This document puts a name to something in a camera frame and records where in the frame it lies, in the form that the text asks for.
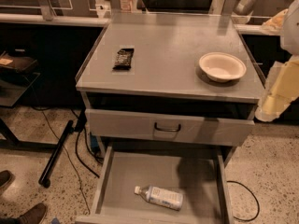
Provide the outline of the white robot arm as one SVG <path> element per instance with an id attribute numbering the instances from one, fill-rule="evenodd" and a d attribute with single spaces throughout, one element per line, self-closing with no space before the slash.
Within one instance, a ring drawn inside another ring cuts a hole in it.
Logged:
<path id="1" fill-rule="evenodd" d="M 265 35 L 279 35 L 280 46 L 291 54 L 285 63 L 275 62 L 265 81 L 265 92 L 255 118 L 271 122 L 299 98 L 299 0 L 262 24 Z"/>

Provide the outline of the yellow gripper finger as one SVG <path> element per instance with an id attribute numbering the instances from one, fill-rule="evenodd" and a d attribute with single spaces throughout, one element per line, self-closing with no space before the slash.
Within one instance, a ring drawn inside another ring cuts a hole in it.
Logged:
<path id="1" fill-rule="evenodd" d="M 298 97 L 299 56 L 291 56 L 285 63 L 274 62 L 265 81 L 255 118 L 263 122 L 278 119 Z"/>

